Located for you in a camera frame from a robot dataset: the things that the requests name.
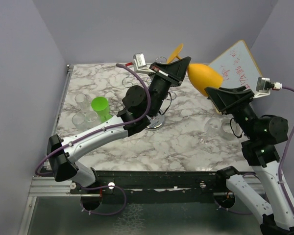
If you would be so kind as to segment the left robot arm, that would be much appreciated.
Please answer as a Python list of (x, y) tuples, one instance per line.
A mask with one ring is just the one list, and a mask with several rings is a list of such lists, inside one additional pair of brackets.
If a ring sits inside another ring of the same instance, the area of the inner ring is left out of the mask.
[(132, 68), (116, 64), (116, 67), (127, 70), (140, 82), (141, 73), (152, 78), (149, 86), (141, 83), (127, 90), (122, 99), (124, 108), (117, 115), (78, 135), (63, 139), (53, 135), (49, 138), (47, 158), (55, 181), (72, 180), (87, 193), (95, 192), (98, 189), (95, 171), (80, 163), (79, 159), (103, 145), (142, 132), (150, 124), (150, 119), (160, 114), (170, 87), (182, 84), (191, 62), (187, 56), (168, 64), (143, 66), (142, 58), (134, 58)]

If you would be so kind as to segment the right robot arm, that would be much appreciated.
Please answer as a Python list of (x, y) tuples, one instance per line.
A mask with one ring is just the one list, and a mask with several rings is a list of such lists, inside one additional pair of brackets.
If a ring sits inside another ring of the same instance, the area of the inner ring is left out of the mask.
[(248, 140), (241, 143), (248, 165), (260, 180), (268, 200), (262, 198), (232, 166), (218, 171), (220, 191), (230, 190), (252, 212), (264, 235), (294, 235), (294, 197), (281, 169), (275, 145), (288, 140), (288, 121), (279, 116), (258, 117), (250, 106), (254, 92), (207, 87), (205, 91), (219, 112), (232, 115)]

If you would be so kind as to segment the orange plastic wine glass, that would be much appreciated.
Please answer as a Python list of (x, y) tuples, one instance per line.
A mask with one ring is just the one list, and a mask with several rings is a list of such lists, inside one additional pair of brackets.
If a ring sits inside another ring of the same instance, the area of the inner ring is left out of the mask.
[(189, 64), (187, 73), (193, 87), (208, 99), (210, 98), (205, 91), (205, 88), (210, 87), (218, 89), (223, 82), (223, 77), (205, 64)]

